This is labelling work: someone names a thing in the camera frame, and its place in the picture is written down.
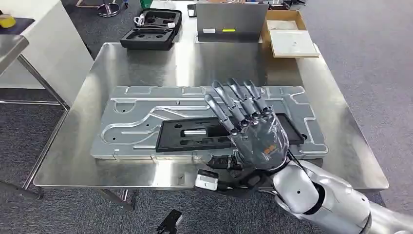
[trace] chair leg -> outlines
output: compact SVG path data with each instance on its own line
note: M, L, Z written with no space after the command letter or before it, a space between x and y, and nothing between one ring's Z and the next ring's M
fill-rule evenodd
M120 6L116 3L104 3L97 8L97 14L101 17L112 17L120 13Z

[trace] silver laptop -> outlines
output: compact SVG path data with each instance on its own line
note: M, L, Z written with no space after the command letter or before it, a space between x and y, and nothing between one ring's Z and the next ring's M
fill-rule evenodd
M197 3L199 42L258 42L267 4Z

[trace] green object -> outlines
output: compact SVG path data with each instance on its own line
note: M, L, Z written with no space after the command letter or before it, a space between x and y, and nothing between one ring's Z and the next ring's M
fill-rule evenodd
M142 9L150 8L150 5L152 4L152 0L140 0L140 1L141 1Z

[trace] black plastic tray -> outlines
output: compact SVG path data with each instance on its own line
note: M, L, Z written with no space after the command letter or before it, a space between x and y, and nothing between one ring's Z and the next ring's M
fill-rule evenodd
M285 113L276 114L287 132L290 145L304 143L303 135ZM185 135L185 130L205 129L205 135ZM211 150L231 148L228 131L217 117L165 120L162 122L156 142L156 152Z
M178 33L182 23L182 12L178 10L166 10L156 8L146 8L138 16L145 16L144 27L164 27L168 28L168 23L175 23L175 35Z
M172 29L143 27L130 30L120 43L128 49L168 50L173 38Z

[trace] metal fixture plate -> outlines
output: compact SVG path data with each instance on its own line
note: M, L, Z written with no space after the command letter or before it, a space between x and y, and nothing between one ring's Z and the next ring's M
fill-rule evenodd
M296 128L305 135L303 145L290 147L297 158L315 159L327 154L323 134L302 87L263 86L260 91L276 113L286 113ZM155 152L163 120L214 116L204 101L206 93L213 95L224 108L211 87L116 87L103 113L91 155L100 159L179 160L233 153L236 149Z

